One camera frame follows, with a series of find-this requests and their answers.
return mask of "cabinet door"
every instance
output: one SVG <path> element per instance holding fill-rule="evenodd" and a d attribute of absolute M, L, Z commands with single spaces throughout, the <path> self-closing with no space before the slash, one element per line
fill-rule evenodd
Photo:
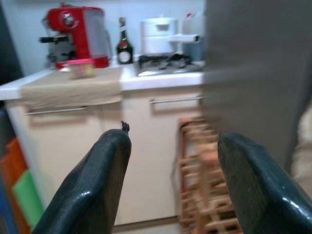
<path fill-rule="evenodd" d="M 102 106 L 103 131 L 130 124 L 132 152 L 116 225 L 177 215 L 170 181 L 180 117 L 200 116 L 198 101 L 150 104 L 151 99 L 196 97 L 199 88 L 128 93 L 122 103 Z"/>
<path fill-rule="evenodd" d="M 9 106 L 28 166 L 46 207 L 68 173 L 86 155 L 101 134 L 94 110 L 24 115 L 18 104 Z"/>

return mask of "white tile wall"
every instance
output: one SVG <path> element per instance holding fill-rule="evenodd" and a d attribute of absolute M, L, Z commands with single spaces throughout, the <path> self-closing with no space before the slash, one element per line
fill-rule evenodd
<path fill-rule="evenodd" d="M 25 75 L 47 66 L 47 44 L 39 37 L 46 36 L 40 23 L 50 8 L 58 7 L 63 0 L 0 0 L 10 33 Z M 68 4 L 96 6 L 105 11 L 105 25 L 111 34 L 114 47 L 119 41 L 119 17 L 126 17 L 127 32 L 135 54 L 140 54 L 140 21 L 164 15 L 182 20 L 188 12 L 203 11 L 205 0 L 70 0 Z"/>

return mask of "metal bar handle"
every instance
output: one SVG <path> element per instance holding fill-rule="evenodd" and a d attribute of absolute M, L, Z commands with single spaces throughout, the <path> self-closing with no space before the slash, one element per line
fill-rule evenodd
<path fill-rule="evenodd" d="M 194 101 L 194 100 L 202 100 L 202 96 L 196 97 L 181 97 L 181 98 L 171 98 L 171 99 L 151 99 L 149 101 L 150 104 L 158 104 L 158 103 L 167 103 L 167 102 L 178 102 L 178 101 Z"/>
<path fill-rule="evenodd" d="M 52 114 L 52 113 L 61 113 L 61 112 L 70 112 L 70 111 L 83 111 L 86 110 L 87 106 L 81 106 L 78 108 L 71 108 L 71 109 L 60 109 L 60 110 L 52 110 L 52 111 L 38 111 L 38 112 L 27 112 L 24 115 L 25 116 L 31 116 L 31 115 L 42 115 L 42 114 Z"/>

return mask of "espresso machine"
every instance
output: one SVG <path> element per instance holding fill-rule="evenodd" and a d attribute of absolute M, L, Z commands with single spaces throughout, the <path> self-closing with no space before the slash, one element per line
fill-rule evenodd
<path fill-rule="evenodd" d="M 47 58 L 57 68 L 72 59 L 93 59 L 96 68 L 109 66 L 112 47 L 102 9 L 61 3 L 59 8 L 50 9 L 41 22 L 47 37 L 39 41 L 49 43 Z"/>

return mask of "gas stove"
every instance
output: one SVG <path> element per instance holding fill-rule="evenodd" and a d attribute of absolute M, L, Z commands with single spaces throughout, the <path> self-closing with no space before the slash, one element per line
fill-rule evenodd
<path fill-rule="evenodd" d="M 180 54 L 140 56 L 134 66 L 139 77 L 201 71 L 201 66 L 193 64 L 189 56 Z"/>

